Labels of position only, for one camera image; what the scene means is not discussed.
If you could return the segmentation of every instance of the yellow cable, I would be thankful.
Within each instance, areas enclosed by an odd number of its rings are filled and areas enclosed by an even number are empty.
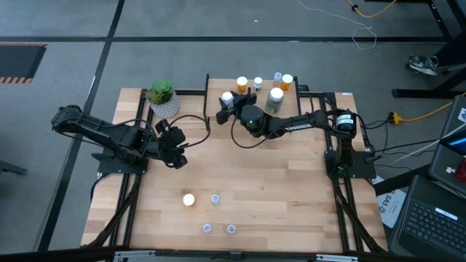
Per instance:
[[[354,4],[350,1],[350,0],[347,0],[349,4],[351,4],[351,6],[354,6]],[[387,11],[387,9],[389,7],[391,7],[394,3],[396,3],[397,0],[393,0],[393,2],[391,2],[389,5],[387,5],[382,11],[376,13],[376,14],[373,14],[373,15],[364,15],[362,12],[359,11],[358,8],[355,8],[356,12],[358,12],[358,14],[362,17],[365,17],[365,18],[373,18],[373,17],[376,17],[377,15],[380,15],[381,13]]]
[[[435,109],[434,111],[425,114],[424,116],[419,116],[419,117],[416,117],[416,118],[413,118],[413,119],[404,119],[403,117],[398,116],[398,119],[397,119],[397,120],[398,120],[398,122],[412,122],[412,121],[417,121],[417,120],[420,120],[420,119],[424,119],[424,118],[426,118],[426,117],[428,117],[428,116],[432,116],[433,114],[435,114],[435,113],[437,113],[437,112],[439,112],[439,111],[441,111],[441,110],[443,110],[443,109],[445,109],[445,108],[451,106],[452,103],[453,103],[453,102],[447,103],[446,105],[441,106],[441,107]]]

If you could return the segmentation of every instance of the green plant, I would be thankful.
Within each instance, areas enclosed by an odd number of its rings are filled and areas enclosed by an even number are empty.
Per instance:
[[[147,98],[151,103],[163,105],[170,101],[173,96],[172,82],[169,79],[159,79],[152,84],[147,92]]]

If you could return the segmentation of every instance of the desk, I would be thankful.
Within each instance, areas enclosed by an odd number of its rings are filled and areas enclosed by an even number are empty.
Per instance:
[[[202,144],[186,150],[188,164],[179,170],[168,169],[163,162],[151,160],[142,177],[135,212],[130,247],[171,250],[241,250],[258,252],[341,252],[341,240],[331,181],[325,170],[322,130],[288,133],[268,140],[254,149],[242,149],[230,137],[230,119],[224,125],[215,121],[221,93],[234,90],[235,80],[209,79],[205,107],[211,117],[211,135]],[[264,81],[257,105],[264,107],[270,81]],[[113,123],[134,118],[141,89],[122,89]],[[180,95],[177,116],[203,112],[203,95]],[[296,89],[285,93],[278,116],[298,114]],[[311,111],[309,98],[299,98],[301,110]],[[336,104],[356,112],[352,95],[337,93]],[[315,99],[314,106],[319,108]],[[146,118],[149,103],[145,104]],[[154,117],[153,124],[159,121]],[[177,122],[188,142],[205,137],[205,126],[197,119]],[[252,138],[239,123],[235,138],[252,145]],[[353,140],[356,150],[363,150],[360,130]],[[122,183],[121,175],[110,175],[95,188],[94,199],[82,237],[82,244],[94,240],[114,214]],[[359,219],[383,248],[387,248],[374,189],[363,179],[352,179]],[[192,193],[196,202],[185,207],[182,197]],[[211,194],[220,196],[220,204],[210,203]],[[120,224],[117,244],[122,244],[126,218]],[[211,234],[202,225],[213,226]],[[228,235],[233,223],[237,233]],[[354,249],[352,227],[347,219],[350,246]]]

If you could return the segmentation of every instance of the black desk leg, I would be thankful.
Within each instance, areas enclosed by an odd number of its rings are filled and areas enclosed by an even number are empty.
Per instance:
[[[24,175],[26,174],[27,171],[28,171],[27,169],[18,167],[14,164],[0,161],[0,172],[13,172],[13,173],[17,173],[18,175]]]
[[[409,186],[415,175],[427,176],[428,172],[429,165],[426,164],[425,166],[418,167],[415,170],[411,170],[401,175],[397,175],[394,178],[389,178],[383,182],[379,182],[374,185],[376,195],[380,196],[382,194],[390,193],[396,189]]]
[[[461,84],[466,79],[466,68],[453,75],[443,84],[433,90],[392,90],[394,98],[437,98],[437,99],[452,99],[456,95],[461,95],[463,92],[451,92],[458,84]]]

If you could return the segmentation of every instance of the black keyboard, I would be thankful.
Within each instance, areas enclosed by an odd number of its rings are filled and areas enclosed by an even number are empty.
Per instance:
[[[435,207],[412,200],[403,230],[455,255],[466,253],[466,225],[435,211]]]

